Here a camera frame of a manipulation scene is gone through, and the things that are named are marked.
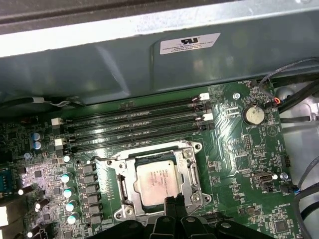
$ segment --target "gray cable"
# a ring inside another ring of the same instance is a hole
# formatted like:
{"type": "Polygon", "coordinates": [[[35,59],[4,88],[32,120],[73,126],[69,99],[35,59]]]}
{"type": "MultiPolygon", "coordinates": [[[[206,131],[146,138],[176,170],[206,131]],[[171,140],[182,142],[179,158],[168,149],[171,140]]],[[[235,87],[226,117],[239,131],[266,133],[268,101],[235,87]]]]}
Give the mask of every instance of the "gray cable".
{"type": "Polygon", "coordinates": [[[297,185],[298,188],[301,189],[301,186],[304,182],[304,180],[306,179],[306,177],[308,176],[308,174],[310,173],[310,171],[319,163],[319,156],[317,158],[315,158],[306,168],[305,172],[303,173],[303,175],[301,176],[299,183],[297,185]]]}
{"type": "Polygon", "coordinates": [[[317,192],[319,192],[319,183],[315,183],[312,186],[301,191],[299,194],[297,194],[295,196],[293,204],[292,204],[296,219],[299,223],[299,226],[300,226],[300,229],[302,231],[304,239],[312,239],[312,237],[311,237],[310,233],[308,232],[307,227],[304,223],[304,220],[301,216],[301,212],[299,209],[299,201],[302,198],[305,198],[305,197],[307,197],[311,194],[317,193],[317,192]]]}
{"type": "Polygon", "coordinates": [[[313,57],[313,58],[306,58],[306,59],[303,59],[303,60],[295,61],[295,62],[292,62],[292,63],[286,65],[286,66],[283,66],[283,67],[278,68],[278,69],[277,69],[276,71],[274,71],[274,72],[269,73],[267,76],[265,76],[265,77],[261,80],[261,82],[260,82],[259,85],[258,85],[260,92],[264,93],[264,94],[265,94],[266,96],[268,96],[270,99],[275,98],[275,96],[273,96],[270,92],[268,92],[268,91],[266,91],[266,90],[264,89],[264,87],[263,87],[264,82],[265,82],[266,80],[270,79],[272,76],[274,76],[274,75],[276,75],[276,74],[278,74],[278,73],[280,73],[280,72],[282,72],[282,71],[284,71],[284,70],[286,70],[286,69],[288,69],[288,68],[290,68],[290,67],[299,65],[299,64],[304,63],[304,62],[307,62],[307,61],[319,61],[319,58],[313,57]]]}

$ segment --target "motherboard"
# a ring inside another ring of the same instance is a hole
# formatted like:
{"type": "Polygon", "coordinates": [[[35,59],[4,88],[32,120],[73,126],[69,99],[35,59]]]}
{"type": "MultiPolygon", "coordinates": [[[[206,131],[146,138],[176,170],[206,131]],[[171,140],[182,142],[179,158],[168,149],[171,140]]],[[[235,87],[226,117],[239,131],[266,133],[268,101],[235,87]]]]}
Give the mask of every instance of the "motherboard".
{"type": "Polygon", "coordinates": [[[146,223],[179,193],[188,214],[212,227],[228,219],[302,238],[293,195],[282,190],[291,178],[278,110],[255,80],[4,122],[0,162],[0,197],[23,197],[28,238],[82,239],[125,220],[146,223]]]}

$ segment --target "electrolytic capacitor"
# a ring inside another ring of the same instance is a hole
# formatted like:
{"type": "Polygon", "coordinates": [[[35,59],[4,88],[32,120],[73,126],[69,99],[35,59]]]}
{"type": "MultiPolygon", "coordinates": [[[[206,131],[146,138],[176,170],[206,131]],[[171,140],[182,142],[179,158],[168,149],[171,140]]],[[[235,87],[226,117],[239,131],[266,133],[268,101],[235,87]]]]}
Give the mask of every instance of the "electrolytic capacitor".
{"type": "Polygon", "coordinates": [[[70,156],[70,155],[65,155],[65,156],[63,157],[63,161],[64,161],[65,163],[70,162],[70,161],[71,161],[71,156],[70,156]]]}
{"type": "Polygon", "coordinates": [[[35,234],[37,234],[40,231],[40,229],[41,229],[40,226],[35,226],[27,233],[27,237],[32,238],[35,234]]]}
{"type": "Polygon", "coordinates": [[[23,155],[23,157],[24,157],[25,160],[30,160],[30,159],[32,159],[32,154],[29,153],[29,152],[27,152],[27,153],[25,153],[25,154],[23,155]]]}
{"type": "Polygon", "coordinates": [[[36,209],[42,209],[44,206],[49,204],[49,200],[43,199],[42,201],[35,204],[36,209]]]}
{"type": "Polygon", "coordinates": [[[33,134],[31,135],[31,138],[32,138],[34,141],[39,141],[39,140],[44,139],[44,135],[43,135],[42,133],[36,132],[36,133],[33,133],[33,134]]]}
{"type": "Polygon", "coordinates": [[[65,210],[72,212],[78,206],[77,201],[71,200],[67,205],[65,205],[65,210]]]}
{"type": "Polygon", "coordinates": [[[26,193],[30,193],[32,191],[33,191],[33,188],[31,186],[27,186],[27,187],[19,189],[18,194],[19,195],[23,195],[23,194],[26,194],[26,193]]]}
{"type": "Polygon", "coordinates": [[[79,217],[80,215],[77,212],[72,213],[67,219],[68,224],[75,224],[79,217]]]}
{"type": "Polygon", "coordinates": [[[67,183],[67,182],[69,182],[72,179],[73,179],[72,173],[66,173],[66,174],[62,175],[62,177],[61,177],[61,181],[63,183],[67,183]]]}
{"type": "Polygon", "coordinates": [[[75,189],[73,187],[69,187],[64,190],[63,196],[66,198],[70,198],[75,193],[75,189]]]}
{"type": "Polygon", "coordinates": [[[42,141],[36,141],[36,142],[33,143],[33,148],[36,149],[36,150],[44,149],[45,148],[45,143],[42,142],[42,141]]]}

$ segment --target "capacitor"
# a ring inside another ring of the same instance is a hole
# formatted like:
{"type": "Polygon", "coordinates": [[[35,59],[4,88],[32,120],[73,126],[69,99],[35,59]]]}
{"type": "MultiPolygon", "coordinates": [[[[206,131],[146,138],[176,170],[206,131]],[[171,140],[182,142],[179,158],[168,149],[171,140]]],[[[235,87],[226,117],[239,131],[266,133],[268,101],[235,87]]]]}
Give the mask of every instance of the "capacitor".
{"type": "Polygon", "coordinates": [[[72,213],[67,219],[68,224],[75,224],[79,217],[80,215],[77,212],[72,213]]]}
{"type": "Polygon", "coordinates": [[[265,119],[265,111],[258,105],[251,105],[244,109],[242,116],[246,124],[259,125],[265,119]]]}
{"type": "Polygon", "coordinates": [[[66,173],[66,174],[62,175],[62,177],[61,177],[61,181],[63,183],[67,183],[67,182],[69,182],[72,179],[73,179],[72,173],[66,173]]]}
{"type": "Polygon", "coordinates": [[[32,238],[35,234],[37,234],[40,231],[40,229],[41,229],[40,226],[35,226],[27,233],[27,237],[32,238]]]}
{"type": "Polygon", "coordinates": [[[66,198],[70,198],[75,193],[75,189],[73,187],[69,187],[64,190],[63,196],[66,198]]]}
{"type": "Polygon", "coordinates": [[[45,148],[45,143],[42,142],[42,141],[36,141],[36,142],[33,143],[33,148],[36,149],[36,150],[44,149],[45,148]]]}
{"type": "Polygon", "coordinates": [[[44,139],[44,135],[42,133],[33,133],[31,135],[31,138],[34,140],[34,141],[39,141],[39,140],[42,140],[44,139]]]}
{"type": "Polygon", "coordinates": [[[67,205],[65,205],[65,210],[72,212],[77,206],[78,203],[75,200],[71,200],[67,205]]]}
{"type": "Polygon", "coordinates": [[[71,161],[71,156],[65,155],[65,156],[63,157],[63,161],[64,161],[65,163],[70,162],[70,161],[71,161]]]}
{"type": "Polygon", "coordinates": [[[44,206],[48,205],[49,204],[49,200],[47,199],[43,199],[42,201],[38,202],[35,204],[35,208],[36,209],[42,209],[44,206]]]}
{"type": "Polygon", "coordinates": [[[18,194],[23,195],[23,194],[30,193],[32,191],[33,191],[33,188],[31,186],[27,186],[27,187],[19,189],[18,194]]]}
{"type": "Polygon", "coordinates": [[[24,157],[25,160],[30,160],[30,159],[32,159],[32,154],[29,153],[29,152],[27,152],[27,153],[25,153],[25,154],[23,155],[23,157],[24,157]]]}

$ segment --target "gray metal panel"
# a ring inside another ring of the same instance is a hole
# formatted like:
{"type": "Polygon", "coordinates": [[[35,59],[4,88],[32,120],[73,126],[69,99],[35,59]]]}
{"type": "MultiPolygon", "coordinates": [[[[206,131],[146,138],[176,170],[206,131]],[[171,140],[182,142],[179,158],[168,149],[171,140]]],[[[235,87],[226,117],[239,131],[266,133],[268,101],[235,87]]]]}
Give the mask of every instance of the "gray metal panel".
{"type": "Polygon", "coordinates": [[[0,89],[94,104],[261,76],[319,55],[317,18],[307,11],[5,57],[0,89]],[[211,48],[160,55],[163,40],[209,33],[221,33],[211,48]]]}

